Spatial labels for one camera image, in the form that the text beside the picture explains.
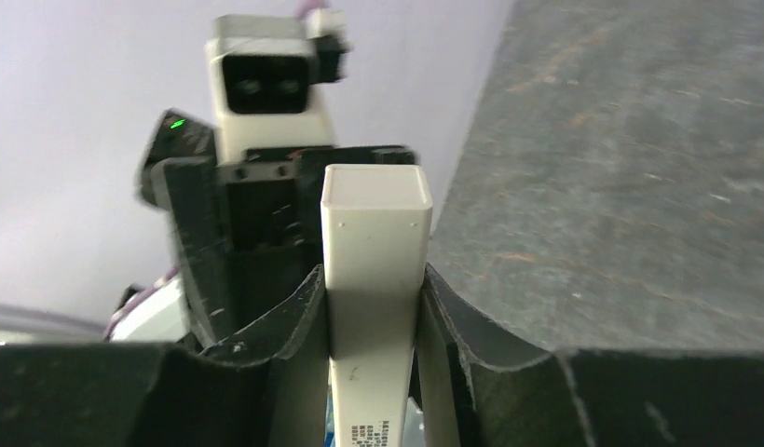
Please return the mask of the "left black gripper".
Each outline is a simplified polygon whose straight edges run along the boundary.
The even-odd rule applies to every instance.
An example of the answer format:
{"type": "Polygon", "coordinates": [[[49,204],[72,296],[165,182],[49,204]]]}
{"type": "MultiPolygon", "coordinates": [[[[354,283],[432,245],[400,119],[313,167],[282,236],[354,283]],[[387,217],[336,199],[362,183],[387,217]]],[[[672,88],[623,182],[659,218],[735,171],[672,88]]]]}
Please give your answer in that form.
{"type": "MultiPolygon", "coordinates": [[[[249,150],[222,168],[222,217],[231,291],[241,309],[270,309],[322,261],[320,202],[333,164],[415,165],[404,145],[249,150]]],[[[214,168],[204,157],[169,158],[151,169],[157,204],[170,213],[190,328],[207,347],[234,331],[214,168]]]]}

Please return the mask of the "white and black stick remote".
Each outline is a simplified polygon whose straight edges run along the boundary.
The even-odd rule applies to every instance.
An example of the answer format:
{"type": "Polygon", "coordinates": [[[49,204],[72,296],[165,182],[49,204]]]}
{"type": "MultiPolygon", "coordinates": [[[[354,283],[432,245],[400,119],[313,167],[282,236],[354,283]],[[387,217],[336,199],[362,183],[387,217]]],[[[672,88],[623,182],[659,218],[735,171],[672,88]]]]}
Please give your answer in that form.
{"type": "Polygon", "coordinates": [[[419,166],[325,170],[321,233],[338,446],[402,443],[432,208],[419,166]]]}

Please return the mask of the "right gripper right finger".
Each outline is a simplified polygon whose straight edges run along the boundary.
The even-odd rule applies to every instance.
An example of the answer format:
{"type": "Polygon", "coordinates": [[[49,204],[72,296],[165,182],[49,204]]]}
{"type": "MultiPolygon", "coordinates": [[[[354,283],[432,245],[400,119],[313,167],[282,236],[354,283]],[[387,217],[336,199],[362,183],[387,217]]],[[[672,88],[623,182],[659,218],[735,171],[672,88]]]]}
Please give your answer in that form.
{"type": "Polygon", "coordinates": [[[545,350],[432,267],[416,359],[429,446],[764,446],[764,352],[545,350]]]}

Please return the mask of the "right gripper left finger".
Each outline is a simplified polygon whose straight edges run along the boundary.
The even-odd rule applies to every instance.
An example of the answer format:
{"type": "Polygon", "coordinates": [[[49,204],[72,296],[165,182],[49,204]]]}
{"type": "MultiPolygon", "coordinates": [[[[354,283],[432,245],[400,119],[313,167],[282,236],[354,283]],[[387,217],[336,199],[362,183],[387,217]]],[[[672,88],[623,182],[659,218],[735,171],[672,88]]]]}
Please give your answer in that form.
{"type": "Polygon", "coordinates": [[[174,343],[0,345],[0,446],[320,446],[324,273],[196,354],[174,343]]]}

